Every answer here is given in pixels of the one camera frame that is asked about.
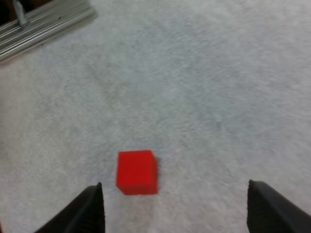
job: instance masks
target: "cube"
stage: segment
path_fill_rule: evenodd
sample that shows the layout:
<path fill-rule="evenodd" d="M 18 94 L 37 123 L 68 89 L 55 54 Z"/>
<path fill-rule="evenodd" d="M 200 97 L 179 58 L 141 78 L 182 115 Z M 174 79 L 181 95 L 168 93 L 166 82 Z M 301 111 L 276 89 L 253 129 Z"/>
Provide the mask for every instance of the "cube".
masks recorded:
<path fill-rule="evenodd" d="M 116 186 L 125 195 L 157 193 L 157 162 L 151 150 L 119 152 Z"/>

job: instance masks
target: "red block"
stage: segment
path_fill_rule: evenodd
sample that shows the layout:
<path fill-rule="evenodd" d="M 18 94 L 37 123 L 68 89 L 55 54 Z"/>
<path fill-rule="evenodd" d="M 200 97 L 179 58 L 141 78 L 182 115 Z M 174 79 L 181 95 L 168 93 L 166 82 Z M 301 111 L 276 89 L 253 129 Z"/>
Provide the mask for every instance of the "red block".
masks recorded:
<path fill-rule="evenodd" d="M 157 193 L 157 162 L 151 150 L 119 152 L 116 186 L 126 195 Z"/>

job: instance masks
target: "red cube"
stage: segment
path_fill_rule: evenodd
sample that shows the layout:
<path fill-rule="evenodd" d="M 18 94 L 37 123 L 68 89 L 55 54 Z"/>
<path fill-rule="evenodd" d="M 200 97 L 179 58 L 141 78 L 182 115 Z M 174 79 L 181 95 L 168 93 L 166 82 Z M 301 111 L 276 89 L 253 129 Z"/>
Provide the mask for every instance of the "red cube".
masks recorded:
<path fill-rule="evenodd" d="M 119 152 L 116 186 L 126 195 L 157 193 L 157 162 L 151 150 Z"/>

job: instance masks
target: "floor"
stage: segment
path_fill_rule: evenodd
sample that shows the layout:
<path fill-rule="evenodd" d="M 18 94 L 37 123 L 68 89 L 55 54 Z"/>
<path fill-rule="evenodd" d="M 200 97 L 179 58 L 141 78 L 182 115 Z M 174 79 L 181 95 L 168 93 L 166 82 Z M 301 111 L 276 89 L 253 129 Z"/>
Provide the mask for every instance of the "floor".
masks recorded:
<path fill-rule="evenodd" d="M 248 180 L 311 213 L 309 0 L 92 0 L 0 68 L 0 219 L 31 233 L 103 183 L 108 233 L 247 233 Z M 151 149 L 159 194 L 115 187 Z"/>

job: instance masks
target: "carpet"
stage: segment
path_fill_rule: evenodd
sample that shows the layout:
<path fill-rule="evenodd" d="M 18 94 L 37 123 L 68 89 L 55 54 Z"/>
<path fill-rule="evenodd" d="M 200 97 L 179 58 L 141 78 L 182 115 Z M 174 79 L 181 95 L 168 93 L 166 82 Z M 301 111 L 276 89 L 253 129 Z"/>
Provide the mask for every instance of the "carpet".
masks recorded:
<path fill-rule="evenodd" d="M 308 0 L 92 0 L 0 68 L 0 219 L 31 233 L 102 182 L 108 233 L 247 233 L 248 180 L 311 213 Z M 159 194 L 115 187 L 150 149 Z"/>

